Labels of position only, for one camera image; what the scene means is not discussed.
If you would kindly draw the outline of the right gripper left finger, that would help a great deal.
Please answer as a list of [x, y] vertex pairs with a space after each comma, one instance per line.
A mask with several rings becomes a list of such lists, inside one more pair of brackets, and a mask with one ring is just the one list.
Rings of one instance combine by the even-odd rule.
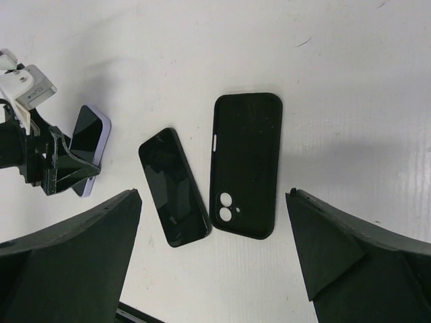
[[2, 322], [114, 322], [142, 200], [125, 190], [1, 243]]

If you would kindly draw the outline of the black phone case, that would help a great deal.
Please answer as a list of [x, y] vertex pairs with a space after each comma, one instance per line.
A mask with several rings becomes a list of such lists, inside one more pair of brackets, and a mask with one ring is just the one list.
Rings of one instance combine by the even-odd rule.
[[216, 100], [209, 189], [214, 227], [257, 240], [272, 234], [282, 112], [281, 99], [272, 93]]

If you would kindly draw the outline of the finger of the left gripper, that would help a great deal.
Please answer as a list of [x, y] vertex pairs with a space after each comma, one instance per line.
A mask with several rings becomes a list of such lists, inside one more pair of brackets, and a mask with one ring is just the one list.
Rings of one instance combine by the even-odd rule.
[[100, 173], [99, 166], [70, 152], [65, 135], [58, 127], [48, 126], [45, 154], [42, 189], [48, 196], [63, 192]]

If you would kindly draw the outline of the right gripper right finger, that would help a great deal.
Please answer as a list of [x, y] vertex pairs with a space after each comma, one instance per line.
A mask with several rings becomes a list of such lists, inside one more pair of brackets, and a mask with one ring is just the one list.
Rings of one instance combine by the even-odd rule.
[[430, 244], [296, 188], [286, 204], [319, 322], [429, 322]]

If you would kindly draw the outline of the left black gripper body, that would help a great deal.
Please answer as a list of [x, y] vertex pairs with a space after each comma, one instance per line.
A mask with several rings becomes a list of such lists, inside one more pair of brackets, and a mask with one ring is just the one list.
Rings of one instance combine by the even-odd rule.
[[11, 104], [1, 101], [5, 121], [1, 123], [1, 168], [17, 167], [27, 184], [54, 187], [54, 126], [30, 111], [30, 133], [21, 127]]

